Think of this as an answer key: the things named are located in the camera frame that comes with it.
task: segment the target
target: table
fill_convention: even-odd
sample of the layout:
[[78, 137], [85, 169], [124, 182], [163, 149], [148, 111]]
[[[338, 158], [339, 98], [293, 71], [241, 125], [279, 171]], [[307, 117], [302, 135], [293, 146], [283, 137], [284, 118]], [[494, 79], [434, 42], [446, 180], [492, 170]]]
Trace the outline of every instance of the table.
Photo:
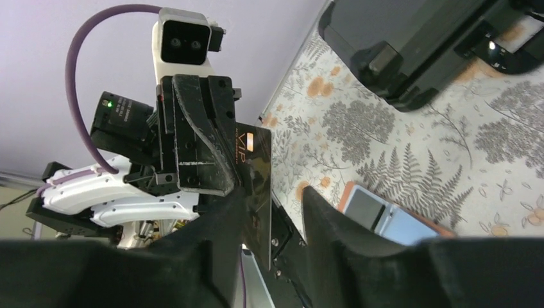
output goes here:
[[544, 235], [543, 69], [503, 76], [476, 61], [433, 104], [401, 113], [314, 32], [263, 125], [273, 190], [301, 234], [304, 187], [336, 206], [356, 181], [459, 235]]

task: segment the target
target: white camera housing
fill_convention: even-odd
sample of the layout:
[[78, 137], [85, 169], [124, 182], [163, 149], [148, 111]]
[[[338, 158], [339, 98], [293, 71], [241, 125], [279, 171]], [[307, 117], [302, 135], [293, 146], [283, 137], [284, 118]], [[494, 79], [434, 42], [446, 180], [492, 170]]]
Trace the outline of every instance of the white camera housing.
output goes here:
[[[206, 55], [204, 61], [201, 64], [186, 64], [180, 63], [183, 61], [172, 62], [169, 59], [163, 59], [164, 48], [166, 44], [163, 44], [167, 40], [169, 23], [184, 24], [185, 26], [194, 25], [204, 29], [209, 29], [210, 35], [205, 39], [206, 41], [201, 44], [201, 48], [205, 49]], [[207, 58], [207, 49], [211, 39], [211, 26], [215, 24], [208, 22], [207, 18], [200, 13], [189, 12], [184, 10], [176, 10], [172, 8], [163, 8], [159, 12], [159, 20], [153, 26], [152, 34], [152, 50], [153, 50], [153, 63], [155, 66], [155, 78], [157, 85], [160, 84], [160, 80], [164, 76], [173, 76], [176, 74], [189, 74], [198, 75], [200, 77], [207, 77], [214, 75], [215, 72]]]

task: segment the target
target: floral pattern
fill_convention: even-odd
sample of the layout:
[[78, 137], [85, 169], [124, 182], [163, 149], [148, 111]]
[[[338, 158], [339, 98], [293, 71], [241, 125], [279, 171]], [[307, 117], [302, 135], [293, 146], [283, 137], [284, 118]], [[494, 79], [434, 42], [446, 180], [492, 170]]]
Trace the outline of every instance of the floral pattern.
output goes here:
[[475, 61], [433, 104], [401, 113], [314, 33], [262, 124], [273, 190], [301, 233], [304, 187], [336, 206], [356, 181], [459, 235], [544, 235], [542, 69], [505, 76]]

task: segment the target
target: black card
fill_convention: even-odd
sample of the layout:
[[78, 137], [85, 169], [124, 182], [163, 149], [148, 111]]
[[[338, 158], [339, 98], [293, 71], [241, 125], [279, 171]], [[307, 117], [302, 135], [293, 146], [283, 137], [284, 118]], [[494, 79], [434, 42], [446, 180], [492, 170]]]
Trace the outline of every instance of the black card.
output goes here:
[[261, 127], [236, 123], [235, 163], [248, 192], [244, 244], [270, 269], [272, 133]]

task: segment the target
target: camera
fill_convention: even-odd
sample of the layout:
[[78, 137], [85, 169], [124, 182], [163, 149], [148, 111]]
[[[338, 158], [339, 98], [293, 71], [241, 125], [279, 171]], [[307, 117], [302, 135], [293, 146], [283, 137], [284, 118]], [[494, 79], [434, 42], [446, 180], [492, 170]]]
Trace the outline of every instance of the camera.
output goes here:
[[206, 62], [212, 27], [200, 13], [163, 8], [159, 13], [160, 57], [166, 63]]

